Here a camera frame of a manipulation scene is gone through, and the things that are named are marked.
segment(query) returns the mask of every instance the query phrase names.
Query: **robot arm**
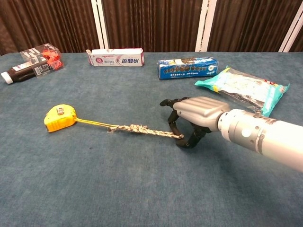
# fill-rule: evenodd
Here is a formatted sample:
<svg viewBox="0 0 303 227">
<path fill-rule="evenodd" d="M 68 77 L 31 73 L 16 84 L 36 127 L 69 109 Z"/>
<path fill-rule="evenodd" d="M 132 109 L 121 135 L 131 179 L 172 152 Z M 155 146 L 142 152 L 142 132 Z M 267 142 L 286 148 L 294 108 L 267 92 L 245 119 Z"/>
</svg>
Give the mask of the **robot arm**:
<svg viewBox="0 0 303 227">
<path fill-rule="evenodd" d="M 168 122 L 176 135 L 176 120 L 182 117 L 194 126 L 188 141 L 177 145 L 193 148 L 206 133 L 221 132 L 222 136 L 249 150 L 303 172 L 303 127 L 264 117 L 260 112 L 230 110 L 229 105 L 208 97 L 164 100 L 161 106 L 173 109 Z"/>
</svg>

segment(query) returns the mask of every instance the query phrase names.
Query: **snack bag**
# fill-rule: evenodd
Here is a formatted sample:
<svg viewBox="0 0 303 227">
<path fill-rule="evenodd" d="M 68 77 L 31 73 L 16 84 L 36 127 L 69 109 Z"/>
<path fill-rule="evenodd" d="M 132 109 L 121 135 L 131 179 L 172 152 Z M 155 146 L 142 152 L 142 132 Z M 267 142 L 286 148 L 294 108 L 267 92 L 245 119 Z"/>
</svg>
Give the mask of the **snack bag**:
<svg viewBox="0 0 303 227">
<path fill-rule="evenodd" d="M 251 110 L 261 110 L 266 117 L 269 117 L 290 86 L 276 84 L 232 68 L 226 68 L 211 79 L 197 81 L 195 85 L 230 96 Z"/>
</svg>

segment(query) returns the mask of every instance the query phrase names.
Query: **brown curtain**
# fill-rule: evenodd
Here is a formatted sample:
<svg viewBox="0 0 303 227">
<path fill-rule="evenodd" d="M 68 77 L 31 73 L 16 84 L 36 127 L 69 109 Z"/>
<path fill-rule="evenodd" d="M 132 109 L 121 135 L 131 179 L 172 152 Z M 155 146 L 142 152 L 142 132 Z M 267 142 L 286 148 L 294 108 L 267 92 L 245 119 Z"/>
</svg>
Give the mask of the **brown curtain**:
<svg viewBox="0 0 303 227">
<path fill-rule="evenodd" d="M 289 52 L 303 52 L 303 27 L 299 31 Z"/>
<path fill-rule="evenodd" d="M 61 52 L 98 49 L 90 0 L 0 0 L 0 54 L 51 43 Z"/>
<path fill-rule="evenodd" d="M 302 0 L 217 0 L 208 51 L 277 52 Z"/>
<path fill-rule="evenodd" d="M 202 0 L 102 0 L 110 48 L 195 51 Z"/>
</svg>

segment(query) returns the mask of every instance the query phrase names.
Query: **white box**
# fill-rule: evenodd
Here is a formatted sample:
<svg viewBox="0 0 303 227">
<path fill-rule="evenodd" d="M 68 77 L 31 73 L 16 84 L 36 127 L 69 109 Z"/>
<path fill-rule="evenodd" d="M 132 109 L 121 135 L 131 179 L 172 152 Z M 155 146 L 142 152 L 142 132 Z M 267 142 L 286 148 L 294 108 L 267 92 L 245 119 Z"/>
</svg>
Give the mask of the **white box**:
<svg viewBox="0 0 303 227">
<path fill-rule="evenodd" d="M 140 67 L 144 65 L 142 48 L 97 49 L 86 50 L 86 53 L 89 63 L 93 66 Z"/>
</svg>

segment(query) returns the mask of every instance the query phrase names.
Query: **brown bottle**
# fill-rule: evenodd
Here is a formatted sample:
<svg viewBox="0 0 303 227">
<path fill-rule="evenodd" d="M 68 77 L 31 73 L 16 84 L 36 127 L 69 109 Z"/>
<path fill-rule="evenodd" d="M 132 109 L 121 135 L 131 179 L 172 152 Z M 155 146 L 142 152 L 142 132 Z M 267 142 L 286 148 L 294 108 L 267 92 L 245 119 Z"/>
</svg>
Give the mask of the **brown bottle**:
<svg viewBox="0 0 303 227">
<path fill-rule="evenodd" d="M 24 80 L 35 77 L 32 63 L 30 61 L 17 65 L 6 72 L 1 73 L 1 76 L 8 84 L 22 82 Z"/>
</svg>

